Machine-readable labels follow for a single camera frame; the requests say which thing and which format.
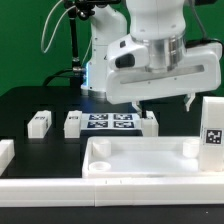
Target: white tray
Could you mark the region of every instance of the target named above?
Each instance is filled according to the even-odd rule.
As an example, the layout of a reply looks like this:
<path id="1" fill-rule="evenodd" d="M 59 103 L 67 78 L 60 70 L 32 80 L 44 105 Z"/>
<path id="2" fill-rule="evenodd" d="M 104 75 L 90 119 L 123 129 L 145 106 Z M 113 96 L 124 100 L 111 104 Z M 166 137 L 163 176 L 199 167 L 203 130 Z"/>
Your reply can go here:
<path id="1" fill-rule="evenodd" d="M 183 142 L 195 137 L 93 137 L 88 140 L 83 178 L 186 177 L 223 175 L 201 172 L 198 158 L 183 155 Z M 94 145 L 111 143 L 110 156 L 94 156 Z"/>

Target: white box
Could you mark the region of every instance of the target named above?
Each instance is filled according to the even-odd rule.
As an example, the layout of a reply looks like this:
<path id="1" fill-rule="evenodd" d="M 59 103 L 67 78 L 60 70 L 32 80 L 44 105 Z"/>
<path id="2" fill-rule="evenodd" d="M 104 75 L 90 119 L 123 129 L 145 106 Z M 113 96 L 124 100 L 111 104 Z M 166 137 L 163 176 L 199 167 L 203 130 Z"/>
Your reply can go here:
<path id="1" fill-rule="evenodd" d="M 183 156 L 183 143 L 188 139 L 192 137 L 91 137 L 85 151 L 82 177 L 203 176 L 204 172 L 198 169 L 198 159 Z M 94 142 L 99 141 L 111 143 L 109 156 L 94 154 Z"/>
<path id="2" fill-rule="evenodd" d="M 79 138 L 82 111 L 70 111 L 64 124 L 65 138 Z"/>
<path id="3" fill-rule="evenodd" d="M 28 138 L 44 138 L 52 124 L 51 112 L 38 111 L 28 126 Z"/>
<path id="4" fill-rule="evenodd" d="M 13 140 L 0 141 L 0 175 L 2 175 L 14 156 L 15 151 Z"/>
<path id="5" fill-rule="evenodd" d="M 159 134 L 159 124 L 152 111 L 146 112 L 146 118 L 141 119 L 143 137 L 156 137 Z"/>

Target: white block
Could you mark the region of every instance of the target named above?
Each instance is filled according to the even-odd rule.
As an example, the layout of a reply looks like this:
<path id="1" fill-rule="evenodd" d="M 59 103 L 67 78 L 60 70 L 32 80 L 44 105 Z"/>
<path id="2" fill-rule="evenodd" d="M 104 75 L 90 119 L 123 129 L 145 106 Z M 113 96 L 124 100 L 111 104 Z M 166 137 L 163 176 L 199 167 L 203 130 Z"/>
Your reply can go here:
<path id="1" fill-rule="evenodd" d="M 222 204 L 223 178 L 160 177 L 133 179 L 134 205 Z"/>
<path id="2" fill-rule="evenodd" d="M 44 138 L 51 124 L 51 112 L 38 111 L 28 124 L 28 138 Z"/>
<path id="3" fill-rule="evenodd" d="M 224 154 L 224 98 L 204 97 L 201 120 L 199 168 L 222 171 Z"/>
<path id="4" fill-rule="evenodd" d="M 146 112 L 146 117 L 141 121 L 143 137 L 156 137 L 159 133 L 159 125 L 152 111 Z"/>
<path id="5" fill-rule="evenodd" d="M 81 178 L 5 179 L 0 181 L 0 198 L 0 207 L 94 206 L 95 183 Z"/>
<path id="6" fill-rule="evenodd" d="M 14 156 L 13 140 L 2 140 L 0 142 L 0 175 L 2 175 Z"/>
<path id="7" fill-rule="evenodd" d="M 65 138 L 79 138 L 82 111 L 70 111 L 64 124 Z"/>

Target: white rectangular block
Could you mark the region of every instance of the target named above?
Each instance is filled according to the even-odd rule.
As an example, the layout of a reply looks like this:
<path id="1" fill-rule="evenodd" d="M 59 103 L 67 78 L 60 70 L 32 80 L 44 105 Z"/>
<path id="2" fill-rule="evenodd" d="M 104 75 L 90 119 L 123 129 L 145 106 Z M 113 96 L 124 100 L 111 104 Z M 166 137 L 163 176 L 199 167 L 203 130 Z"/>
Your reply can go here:
<path id="1" fill-rule="evenodd" d="M 82 111 L 70 111 L 64 124 L 65 138 L 79 138 Z"/>
<path id="2" fill-rule="evenodd" d="M 95 181 L 95 206 L 133 205 L 132 179 Z"/>
<path id="3" fill-rule="evenodd" d="M 159 124 L 152 111 L 146 112 L 146 118 L 141 119 L 143 137 L 156 137 L 159 133 Z"/>
<path id="4" fill-rule="evenodd" d="M 0 141 L 0 175 L 2 175 L 14 156 L 13 140 Z"/>
<path id="5" fill-rule="evenodd" d="M 95 184 L 81 178 L 2 179 L 0 198 L 0 207 L 94 206 Z"/>
<path id="6" fill-rule="evenodd" d="M 200 170 L 222 171 L 224 154 L 224 98 L 204 97 L 200 141 Z"/>
<path id="7" fill-rule="evenodd" d="M 51 112 L 38 111 L 28 126 L 28 138 L 44 138 L 52 124 Z"/>

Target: white cube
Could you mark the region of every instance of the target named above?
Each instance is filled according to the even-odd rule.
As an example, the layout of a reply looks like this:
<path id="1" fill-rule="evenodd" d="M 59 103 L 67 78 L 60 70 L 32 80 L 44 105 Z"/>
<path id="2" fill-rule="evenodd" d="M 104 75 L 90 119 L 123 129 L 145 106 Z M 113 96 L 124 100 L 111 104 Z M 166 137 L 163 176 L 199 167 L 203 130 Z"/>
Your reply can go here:
<path id="1" fill-rule="evenodd" d="M 38 111 L 28 124 L 28 138 L 44 138 L 51 124 L 51 112 Z"/>
<path id="2" fill-rule="evenodd" d="M 2 175 L 14 156 L 15 151 L 13 140 L 0 141 L 0 175 Z"/>
<path id="3" fill-rule="evenodd" d="M 65 138 L 79 138 L 82 111 L 70 111 L 64 124 Z"/>
<path id="4" fill-rule="evenodd" d="M 157 137 L 159 133 L 159 124 L 152 111 L 146 112 L 146 118 L 141 119 L 143 137 Z"/>

